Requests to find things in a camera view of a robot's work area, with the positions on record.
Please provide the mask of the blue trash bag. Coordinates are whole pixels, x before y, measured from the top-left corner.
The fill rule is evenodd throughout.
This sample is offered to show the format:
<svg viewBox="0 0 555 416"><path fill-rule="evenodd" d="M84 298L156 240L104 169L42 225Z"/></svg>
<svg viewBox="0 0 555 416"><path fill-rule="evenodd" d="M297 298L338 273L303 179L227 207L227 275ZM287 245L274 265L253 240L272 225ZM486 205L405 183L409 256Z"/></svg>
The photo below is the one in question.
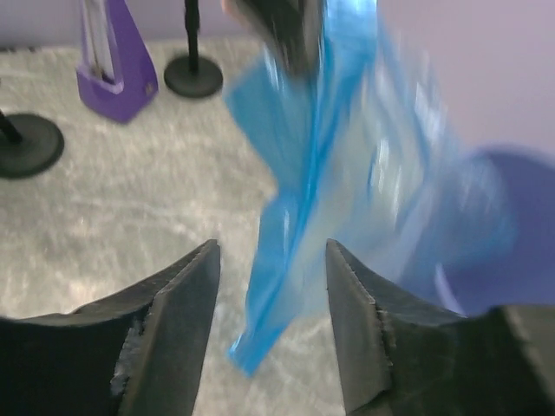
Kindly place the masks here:
<svg viewBox="0 0 555 416"><path fill-rule="evenodd" d="M471 155L428 63L391 39L375 1L326 2L317 71L288 75L266 50L226 104L277 181L230 349L253 374L295 318L327 302L329 239L400 285L435 183Z"/></svg>

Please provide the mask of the blue plastic trash bin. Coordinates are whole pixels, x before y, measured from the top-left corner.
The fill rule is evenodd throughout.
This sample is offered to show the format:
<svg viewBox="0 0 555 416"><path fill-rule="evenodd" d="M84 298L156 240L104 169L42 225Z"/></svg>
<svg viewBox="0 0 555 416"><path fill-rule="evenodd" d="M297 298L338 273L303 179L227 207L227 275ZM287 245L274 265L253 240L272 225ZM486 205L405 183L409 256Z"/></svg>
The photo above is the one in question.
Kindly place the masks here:
<svg viewBox="0 0 555 416"><path fill-rule="evenodd" d="M554 160L488 149L438 179L400 285L461 315L554 304Z"/></svg>

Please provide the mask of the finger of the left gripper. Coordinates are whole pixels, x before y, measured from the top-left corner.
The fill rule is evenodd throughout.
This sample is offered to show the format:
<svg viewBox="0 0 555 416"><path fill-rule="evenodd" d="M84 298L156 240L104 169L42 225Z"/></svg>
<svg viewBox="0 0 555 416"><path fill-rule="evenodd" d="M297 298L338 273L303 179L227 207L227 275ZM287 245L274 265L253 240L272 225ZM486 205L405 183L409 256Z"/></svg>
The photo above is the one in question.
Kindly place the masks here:
<svg viewBox="0 0 555 416"><path fill-rule="evenodd" d="M323 1L242 0L234 7L288 75L300 78L317 71Z"/></svg>

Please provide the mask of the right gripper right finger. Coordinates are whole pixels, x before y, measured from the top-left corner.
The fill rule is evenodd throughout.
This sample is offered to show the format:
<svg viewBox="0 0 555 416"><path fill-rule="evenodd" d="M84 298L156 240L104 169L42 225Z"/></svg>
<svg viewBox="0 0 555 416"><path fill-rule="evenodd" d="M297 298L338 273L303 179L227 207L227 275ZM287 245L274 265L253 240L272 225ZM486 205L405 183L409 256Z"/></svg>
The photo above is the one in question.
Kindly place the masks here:
<svg viewBox="0 0 555 416"><path fill-rule="evenodd" d="M377 275L337 241L325 257L347 414L553 414L553 307L465 318Z"/></svg>

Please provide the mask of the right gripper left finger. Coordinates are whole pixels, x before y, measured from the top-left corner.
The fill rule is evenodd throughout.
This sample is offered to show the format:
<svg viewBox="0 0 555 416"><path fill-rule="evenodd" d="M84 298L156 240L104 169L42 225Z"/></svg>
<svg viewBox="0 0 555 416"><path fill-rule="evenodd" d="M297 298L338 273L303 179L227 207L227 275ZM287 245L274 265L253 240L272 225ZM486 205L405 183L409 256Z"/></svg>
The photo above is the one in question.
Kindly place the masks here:
<svg viewBox="0 0 555 416"><path fill-rule="evenodd" d="M219 279L210 239L71 313L3 318L2 414L191 415Z"/></svg>

